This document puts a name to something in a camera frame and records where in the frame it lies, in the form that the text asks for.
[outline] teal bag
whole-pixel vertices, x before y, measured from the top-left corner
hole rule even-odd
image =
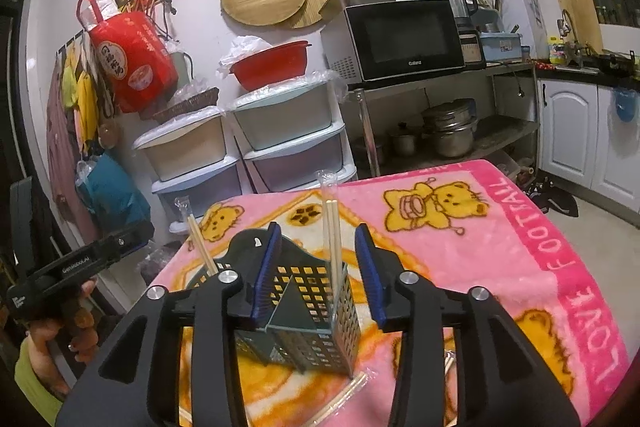
[[[82,184],[76,187],[82,203],[102,233],[136,221],[150,221],[151,208],[124,169],[108,153],[100,156]]]

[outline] white cabinet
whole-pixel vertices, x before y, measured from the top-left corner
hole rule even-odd
[[[616,114],[614,90],[598,87],[598,145],[591,189],[640,211],[640,127]]]
[[[598,88],[565,80],[541,79],[540,167],[590,188],[598,134]]]

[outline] red bag handle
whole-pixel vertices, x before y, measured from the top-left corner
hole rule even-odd
[[[82,19],[80,18],[80,8],[82,7],[82,1],[83,0],[78,0],[78,6],[76,7],[76,18],[78,19],[78,22],[80,23],[82,28],[86,30],[86,28],[84,27],[84,24],[82,24]],[[95,21],[98,24],[100,24],[104,20],[104,18],[102,17],[102,13],[100,13],[100,8],[98,8],[98,3],[95,0],[88,0],[88,1],[89,1],[89,4],[91,5],[91,8],[94,11]]]

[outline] hand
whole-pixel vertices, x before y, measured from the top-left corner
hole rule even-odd
[[[94,288],[94,281],[87,281],[82,284],[80,298],[91,295]],[[77,352],[76,360],[78,362],[89,363],[98,349],[98,334],[94,329],[94,316],[89,310],[80,307],[74,317],[74,322],[82,331],[71,340],[69,349],[75,353]],[[52,341],[63,327],[64,324],[55,319],[33,321],[29,325],[29,336],[27,338],[29,359],[33,372],[40,382],[58,397],[66,396],[69,393],[69,386],[60,375],[49,353],[47,342]]]

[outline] blender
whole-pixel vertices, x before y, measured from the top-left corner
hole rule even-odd
[[[462,54],[465,57],[465,69],[482,70],[486,67],[480,34],[471,22],[471,15],[478,11],[478,0],[449,0],[453,16],[456,19]]]

